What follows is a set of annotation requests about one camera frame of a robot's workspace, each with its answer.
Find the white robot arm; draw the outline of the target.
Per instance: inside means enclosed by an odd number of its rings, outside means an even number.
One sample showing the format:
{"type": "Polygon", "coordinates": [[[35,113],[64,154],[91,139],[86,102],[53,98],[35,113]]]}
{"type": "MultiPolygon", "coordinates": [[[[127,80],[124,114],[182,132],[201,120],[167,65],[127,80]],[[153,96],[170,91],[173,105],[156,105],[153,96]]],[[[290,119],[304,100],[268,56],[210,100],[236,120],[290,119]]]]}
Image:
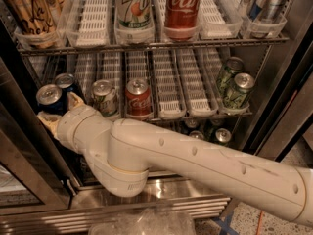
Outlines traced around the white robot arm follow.
{"type": "Polygon", "coordinates": [[[70,92],[63,115],[40,121],[64,147],[82,155],[112,194],[133,197],[157,166],[200,182],[280,219],[313,227],[313,170],[205,142],[130,118],[112,121],[70,92]]]}

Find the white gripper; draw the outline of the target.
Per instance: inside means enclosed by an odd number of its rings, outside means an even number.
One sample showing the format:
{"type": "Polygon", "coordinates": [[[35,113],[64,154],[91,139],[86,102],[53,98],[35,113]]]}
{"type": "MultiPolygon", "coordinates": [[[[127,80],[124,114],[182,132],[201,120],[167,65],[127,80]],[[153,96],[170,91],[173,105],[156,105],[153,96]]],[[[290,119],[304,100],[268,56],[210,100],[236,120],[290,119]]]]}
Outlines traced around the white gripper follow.
{"type": "Polygon", "coordinates": [[[83,155],[91,142],[102,132],[111,130],[112,122],[74,92],[67,93],[67,109],[62,117],[44,111],[37,117],[64,147],[83,155]]]}

